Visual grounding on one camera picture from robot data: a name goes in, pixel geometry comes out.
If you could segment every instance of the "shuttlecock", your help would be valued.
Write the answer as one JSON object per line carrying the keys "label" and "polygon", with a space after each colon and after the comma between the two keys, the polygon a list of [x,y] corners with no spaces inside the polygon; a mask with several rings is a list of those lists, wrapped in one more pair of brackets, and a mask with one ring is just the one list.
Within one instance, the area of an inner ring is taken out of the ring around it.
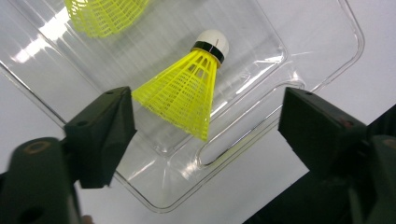
{"label": "shuttlecock", "polygon": [[133,91],[133,97],[161,118],[206,141],[216,72],[228,51],[221,32],[204,31],[188,55]]}
{"label": "shuttlecock", "polygon": [[131,25],[148,0],[64,0],[76,30],[90,37],[116,34]]}

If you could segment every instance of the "screw hole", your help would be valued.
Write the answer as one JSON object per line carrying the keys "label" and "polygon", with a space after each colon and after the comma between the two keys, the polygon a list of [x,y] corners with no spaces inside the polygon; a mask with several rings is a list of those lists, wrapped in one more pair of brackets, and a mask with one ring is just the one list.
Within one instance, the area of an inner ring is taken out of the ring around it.
{"label": "screw hole", "polygon": [[87,125],[88,124],[88,121],[86,121],[86,120],[83,120],[83,121],[80,121],[80,122],[78,122],[77,123],[77,126],[85,126],[85,125]]}
{"label": "screw hole", "polygon": [[25,210],[20,216],[20,223],[32,223],[39,220],[44,214],[44,210],[40,207],[31,207]]}

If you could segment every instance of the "shuttlecock band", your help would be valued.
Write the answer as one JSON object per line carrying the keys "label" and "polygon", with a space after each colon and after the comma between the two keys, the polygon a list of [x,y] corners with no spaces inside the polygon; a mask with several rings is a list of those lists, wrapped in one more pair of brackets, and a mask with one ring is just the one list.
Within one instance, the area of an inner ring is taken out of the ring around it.
{"label": "shuttlecock band", "polygon": [[194,49],[203,49],[209,52],[210,54],[215,56],[215,58],[219,61],[219,65],[221,65],[224,62],[224,55],[221,53],[221,51],[209,43],[206,43],[204,41],[197,41],[195,42],[191,50]]}

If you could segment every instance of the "yellow shuttlecock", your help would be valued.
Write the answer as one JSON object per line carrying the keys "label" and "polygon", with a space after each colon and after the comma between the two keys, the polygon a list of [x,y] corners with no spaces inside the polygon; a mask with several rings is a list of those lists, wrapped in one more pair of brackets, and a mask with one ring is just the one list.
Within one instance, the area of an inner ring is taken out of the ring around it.
{"label": "yellow shuttlecock", "polygon": [[207,139],[216,71],[229,50],[216,30],[201,33],[191,52],[133,91],[142,106],[186,133]]}
{"label": "yellow shuttlecock", "polygon": [[131,25],[148,0],[64,0],[76,30],[89,37],[116,34]]}

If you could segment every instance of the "black object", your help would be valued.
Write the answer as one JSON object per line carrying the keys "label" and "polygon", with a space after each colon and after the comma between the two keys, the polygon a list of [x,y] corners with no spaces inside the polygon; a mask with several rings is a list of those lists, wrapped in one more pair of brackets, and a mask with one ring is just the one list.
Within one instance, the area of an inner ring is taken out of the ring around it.
{"label": "black object", "polygon": [[287,88],[278,129],[310,172],[246,224],[396,223],[396,105],[367,127]]}
{"label": "black object", "polygon": [[1,175],[0,223],[81,223],[74,182],[109,185],[136,130],[129,87],[105,92],[65,125],[66,138],[19,146]]}

